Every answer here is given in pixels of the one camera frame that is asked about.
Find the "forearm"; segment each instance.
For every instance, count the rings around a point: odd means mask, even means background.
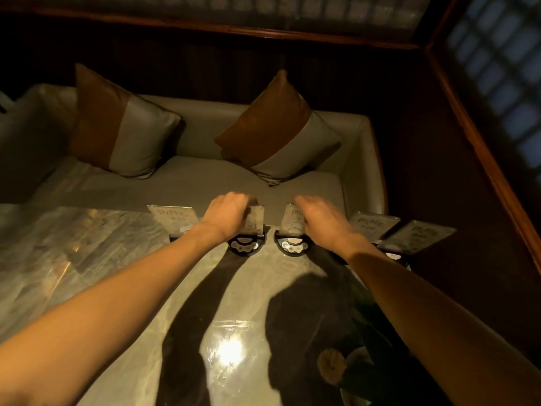
[[[0,347],[0,394],[21,394],[30,404],[73,402],[217,243],[211,231],[196,226],[6,341]]]
[[[345,259],[456,405],[538,404],[541,374],[480,320],[356,235]]]

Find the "brown and beige pillow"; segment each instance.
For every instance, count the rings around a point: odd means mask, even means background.
[[[280,70],[239,119],[214,138],[225,160],[268,182],[288,178],[340,145],[340,135],[314,113]]]
[[[149,177],[182,117],[76,64],[77,122],[69,143],[79,160],[130,178]]]

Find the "hand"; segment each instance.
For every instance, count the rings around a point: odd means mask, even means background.
[[[216,231],[216,243],[233,238],[245,224],[250,205],[258,200],[251,195],[229,192],[214,198],[199,223],[201,227]]]
[[[355,232],[342,211],[329,201],[310,195],[295,197],[295,203],[305,216],[306,234],[319,246],[348,260],[349,256],[368,243]]]

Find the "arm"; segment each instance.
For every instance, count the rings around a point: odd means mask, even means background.
[[[242,227],[243,194],[221,195],[201,223],[48,312],[0,346],[0,405],[73,403],[142,332],[207,252]]]
[[[541,372],[502,337],[384,256],[328,201],[295,202],[308,236],[348,262],[453,404],[541,404]]]

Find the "couch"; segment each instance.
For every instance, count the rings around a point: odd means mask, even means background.
[[[315,170],[270,187],[250,171],[221,159],[213,141],[247,105],[143,97],[182,115],[186,128],[176,155],[150,178],[138,180],[94,168],[65,152],[75,122],[74,88],[45,84],[30,88],[0,115],[0,184],[5,188],[0,202],[120,211],[147,211],[147,204],[192,206],[202,216],[214,197],[238,191],[265,205],[267,225],[280,225],[286,204],[297,194],[325,197],[347,215],[386,212],[378,148],[363,115],[317,111],[342,136],[342,146]]]

